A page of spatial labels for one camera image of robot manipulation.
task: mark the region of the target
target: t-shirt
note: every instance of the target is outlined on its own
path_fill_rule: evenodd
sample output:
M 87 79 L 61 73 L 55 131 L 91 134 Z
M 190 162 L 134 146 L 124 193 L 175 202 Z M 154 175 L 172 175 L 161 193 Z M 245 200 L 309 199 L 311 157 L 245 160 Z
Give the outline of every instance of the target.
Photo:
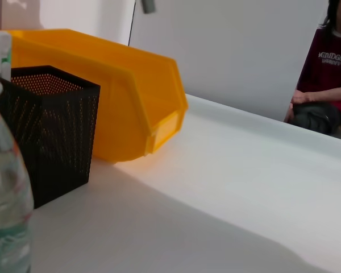
M 326 41 L 318 29 L 308 53 L 297 89 L 318 92 L 341 87 L 341 34 L 334 32 Z M 330 102 L 341 111 L 341 101 Z

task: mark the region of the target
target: black hair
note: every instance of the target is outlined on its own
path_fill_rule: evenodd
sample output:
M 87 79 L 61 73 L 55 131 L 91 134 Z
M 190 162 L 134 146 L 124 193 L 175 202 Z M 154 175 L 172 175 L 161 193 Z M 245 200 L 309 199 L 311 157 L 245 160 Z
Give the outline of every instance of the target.
M 336 28 L 339 4 L 340 0 L 328 0 L 327 17 L 323 24 L 321 24 L 321 28 L 325 30 L 325 39 L 327 40 L 332 38 L 332 32 Z

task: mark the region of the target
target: white wall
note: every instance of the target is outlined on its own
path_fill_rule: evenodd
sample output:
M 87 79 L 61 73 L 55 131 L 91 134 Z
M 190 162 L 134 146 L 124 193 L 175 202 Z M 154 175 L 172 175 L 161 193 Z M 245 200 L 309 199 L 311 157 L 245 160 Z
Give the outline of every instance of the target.
M 128 44 L 135 0 L 3 0 L 4 29 L 70 28 Z
M 177 60 L 186 92 L 282 121 L 325 0 L 156 0 L 131 46 Z

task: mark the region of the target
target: white table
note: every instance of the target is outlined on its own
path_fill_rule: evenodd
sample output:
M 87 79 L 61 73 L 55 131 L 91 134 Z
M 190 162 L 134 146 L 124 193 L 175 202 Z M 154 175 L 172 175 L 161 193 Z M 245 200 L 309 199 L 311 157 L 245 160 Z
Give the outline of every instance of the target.
M 188 96 L 154 155 L 34 214 L 40 273 L 341 273 L 341 140 Z

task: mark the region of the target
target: woman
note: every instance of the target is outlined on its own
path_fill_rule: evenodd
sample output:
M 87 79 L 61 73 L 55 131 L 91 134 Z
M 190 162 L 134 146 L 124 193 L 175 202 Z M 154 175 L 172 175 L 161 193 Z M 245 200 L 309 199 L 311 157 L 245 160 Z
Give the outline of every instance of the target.
M 341 0 L 329 0 L 292 104 L 291 124 L 323 134 L 341 125 Z

